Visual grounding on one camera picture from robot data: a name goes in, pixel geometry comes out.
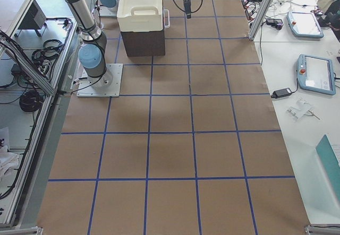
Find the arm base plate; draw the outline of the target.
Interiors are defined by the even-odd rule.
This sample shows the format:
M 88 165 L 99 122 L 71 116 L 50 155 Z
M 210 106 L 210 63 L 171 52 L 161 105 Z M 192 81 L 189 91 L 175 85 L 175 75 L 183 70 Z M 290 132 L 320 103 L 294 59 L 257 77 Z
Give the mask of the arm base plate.
M 116 18 L 117 17 L 117 9 L 118 7 L 105 7 L 105 6 L 101 6 L 100 7 L 100 11 L 99 14 L 101 17 L 113 17 Z
M 123 64 L 106 64 L 107 71 L 102 78 L 95 84 L 95 79 L 88 79 L 85 69 L 80 65 L 78 72 L 82 72 L 81 77 L 85 77 L 80 81 L 79 91 L 76 96 L 79 98 L 105 98 L 119 97 L 121 89 L 121 80 L 123 74 Z

